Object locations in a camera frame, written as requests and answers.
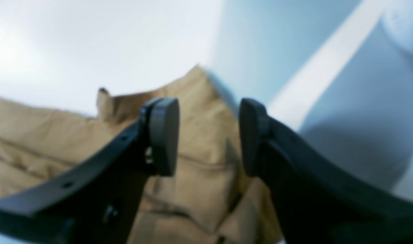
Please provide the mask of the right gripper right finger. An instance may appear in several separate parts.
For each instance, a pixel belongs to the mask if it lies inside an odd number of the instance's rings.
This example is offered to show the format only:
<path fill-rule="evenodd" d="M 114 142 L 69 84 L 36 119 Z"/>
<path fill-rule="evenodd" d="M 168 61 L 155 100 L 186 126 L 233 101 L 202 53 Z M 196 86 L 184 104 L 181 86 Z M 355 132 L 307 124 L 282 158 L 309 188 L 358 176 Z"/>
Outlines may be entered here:
<path fill-rule="evenodd" d="M 351 176 L 243 98 L 245 172 L 269 188 L 287 244 L 413 244 L 413 203 Z"/>

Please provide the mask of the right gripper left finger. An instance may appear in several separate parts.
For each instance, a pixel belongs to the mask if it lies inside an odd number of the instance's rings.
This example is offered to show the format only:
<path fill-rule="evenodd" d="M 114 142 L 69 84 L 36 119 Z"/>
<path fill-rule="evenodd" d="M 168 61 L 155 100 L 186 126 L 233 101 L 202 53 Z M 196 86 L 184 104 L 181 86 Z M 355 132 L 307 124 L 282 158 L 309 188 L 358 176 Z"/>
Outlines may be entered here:
<path fill-rule="evenodd" d="M 7 244 L 125 244 L 150 176 L 175 173 L 177 98 L 145 103 L 139 119 L 80 165 L 0 199 Z"/>

